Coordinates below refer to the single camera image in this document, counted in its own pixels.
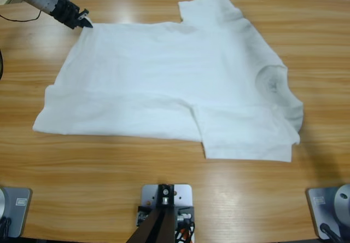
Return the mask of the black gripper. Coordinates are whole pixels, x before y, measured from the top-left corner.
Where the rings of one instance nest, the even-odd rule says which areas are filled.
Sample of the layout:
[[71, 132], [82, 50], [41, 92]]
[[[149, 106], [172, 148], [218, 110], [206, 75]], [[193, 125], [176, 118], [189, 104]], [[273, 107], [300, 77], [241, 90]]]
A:
[[50, 15], [71, 29], [76, 27], [93, 28], [91, 21], [86, 18], [89, 11], [87, 9], [84, 9], [81, 13], [79, 11], [80, 8], [70, 0], [58, 0]]

